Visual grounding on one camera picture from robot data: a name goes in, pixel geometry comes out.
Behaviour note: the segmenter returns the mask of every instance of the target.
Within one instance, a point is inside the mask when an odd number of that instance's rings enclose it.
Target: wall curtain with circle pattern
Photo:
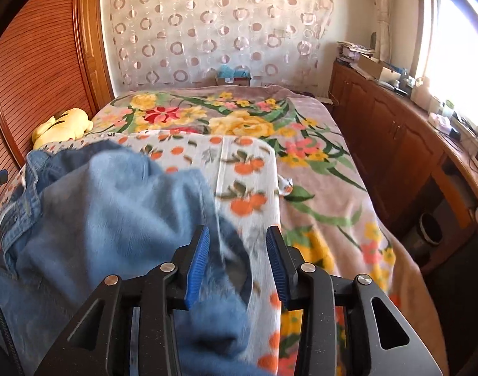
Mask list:
[[[316,92],[333,0],[103,0],[117,94],[215,85],[221,65],[252,86]]]

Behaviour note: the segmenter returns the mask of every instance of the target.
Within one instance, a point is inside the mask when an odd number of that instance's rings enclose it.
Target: stuffed animal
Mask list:
[[[70,109],[59,117],[51,117],[32,132],[34,150],[52,141],[77,140],[84,136],[84,132],[93,129],[93,122],[81,109]]]

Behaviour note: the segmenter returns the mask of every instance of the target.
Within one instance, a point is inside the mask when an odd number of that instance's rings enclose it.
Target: metal screw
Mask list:
[[[313,273],[316,271],[316,266],[314,266],[312,263],[303,263],[300,268],[306,273]]]
[[[363,286],[369,286],[373,280],[367,274],[359,274],[357,276],[357,281],[359,281]]]
[[[165,273],[171,273],[175,269],[175,265],[172,262],[161,264],[161,271]]]
[[[113,286],[114,284],[117,284],[118,281],[119,277],[117,277],[115,274],[111,274],[110,276],[105,277],[105,280],[103,280],[103,282],[108,286]]]

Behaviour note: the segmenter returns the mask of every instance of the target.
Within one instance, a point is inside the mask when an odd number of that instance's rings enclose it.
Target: box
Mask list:
[[[361,55],[357,65],[378,81],[390,83],[392,81],[398,80],[401,76],[401,74],[393,71],[385,62],[373,60],[364,55]]]
[[[216,85],[237,85],[237,86],[249,86],[250,77],[216,77]]]

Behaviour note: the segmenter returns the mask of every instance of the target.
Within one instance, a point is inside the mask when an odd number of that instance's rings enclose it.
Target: beige curtain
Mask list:
[[[118,93],[215,84],[221,65],[252,86],[317,89],[333,0],[103,0]]]
[[[390,17],[393,0],[375,0],[378,29],[376,30],[375,57],[390,62],[392,46],[390,39]]]

